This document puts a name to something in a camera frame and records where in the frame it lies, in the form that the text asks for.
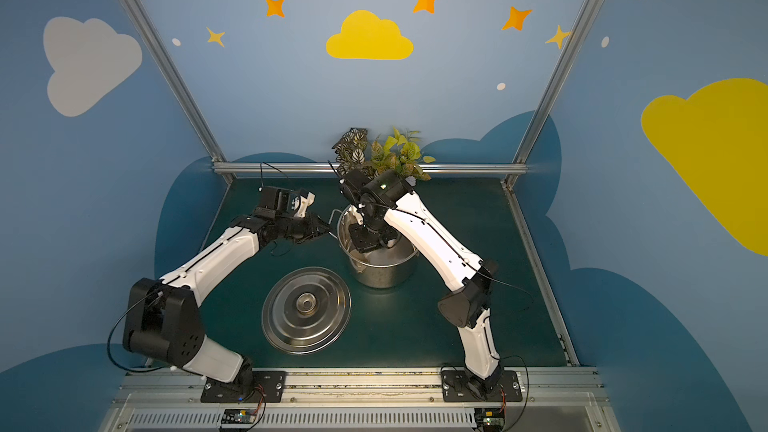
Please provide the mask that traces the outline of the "stainless steel pot lid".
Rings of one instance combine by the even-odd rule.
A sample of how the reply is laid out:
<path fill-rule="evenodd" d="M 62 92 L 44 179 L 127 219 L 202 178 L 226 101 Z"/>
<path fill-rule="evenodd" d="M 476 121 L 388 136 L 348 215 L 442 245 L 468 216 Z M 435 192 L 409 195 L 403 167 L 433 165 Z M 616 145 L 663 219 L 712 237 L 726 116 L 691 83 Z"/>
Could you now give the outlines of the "stainless steel pot lid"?
<path fill-rule="evenodd" d="M 316 353 L 336 341 L 351 318 L 346 282 L 323 267 L 282 277 L 268 293 L 261 325 L 267 341 L 290 355 Z"/>

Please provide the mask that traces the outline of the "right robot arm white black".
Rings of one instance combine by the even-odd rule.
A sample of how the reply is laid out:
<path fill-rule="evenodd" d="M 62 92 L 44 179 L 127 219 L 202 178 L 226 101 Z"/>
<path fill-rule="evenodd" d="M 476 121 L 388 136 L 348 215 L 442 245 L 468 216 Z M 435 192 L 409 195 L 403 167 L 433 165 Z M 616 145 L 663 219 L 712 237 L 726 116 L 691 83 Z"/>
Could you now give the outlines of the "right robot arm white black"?
<path fill-rule="evenodd" d="M 355 214 L 348 226 L 355 251 L 365 254 L 406 239 L 438 272 L 450 290 L 438 310 L 459 332 L 467 387 L 479 397 L 491 394 L 503 370 L 490 323 L 495 264 L 464 247 L 396 172 L 371 178 L 354 169 L 341 176 L 339 184 Z"/>

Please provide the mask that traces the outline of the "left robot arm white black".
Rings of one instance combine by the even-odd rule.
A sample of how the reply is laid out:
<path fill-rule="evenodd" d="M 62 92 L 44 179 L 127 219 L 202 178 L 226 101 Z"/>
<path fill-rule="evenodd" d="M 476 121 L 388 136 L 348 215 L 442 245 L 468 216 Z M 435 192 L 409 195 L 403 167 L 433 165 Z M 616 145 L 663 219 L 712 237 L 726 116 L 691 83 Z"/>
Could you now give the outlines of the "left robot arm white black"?
<path fill-rule="evenodd" d="M 271 213 L 237 217 L 216 241 L 184 265 L 159 279 L 144 278 L 132 286 L 124 349 L 212 382 L 249 388 L 252 362 L 207 336 L 201 305 L 266 245 L 282 239 L 299 244 L 329 231 L 329 224 L 311 212 L 303 217 Z"/>

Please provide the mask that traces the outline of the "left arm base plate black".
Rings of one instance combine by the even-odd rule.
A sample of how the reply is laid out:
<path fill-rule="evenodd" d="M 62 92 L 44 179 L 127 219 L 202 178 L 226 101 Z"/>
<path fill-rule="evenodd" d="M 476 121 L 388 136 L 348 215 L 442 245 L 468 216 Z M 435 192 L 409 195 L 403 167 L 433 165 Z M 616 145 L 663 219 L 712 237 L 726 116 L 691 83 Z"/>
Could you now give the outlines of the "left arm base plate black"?
<path fill-rule="evenodd" d="M 250 379 L 236 378 L 234 382 L 208 379 L 200 396 L 201 403 L 280 403 L 287 373 L 282 370 L 251 371 Z"/>

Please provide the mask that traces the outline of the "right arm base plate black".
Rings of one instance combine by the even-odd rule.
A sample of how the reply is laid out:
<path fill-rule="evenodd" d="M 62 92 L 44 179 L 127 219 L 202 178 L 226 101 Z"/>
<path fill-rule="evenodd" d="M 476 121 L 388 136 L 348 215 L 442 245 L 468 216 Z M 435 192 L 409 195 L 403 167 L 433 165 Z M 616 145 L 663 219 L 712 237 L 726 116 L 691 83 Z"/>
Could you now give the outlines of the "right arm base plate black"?
<path fill-rule="evenodd" d="M 442 367 L 439 371 L 443 400 L 445 402 L 522 402 L 524 381 L 513 370 L 502 372 L 496 386 L 490 392 L 473 392 L 466 371 L 462 368 Z"/>

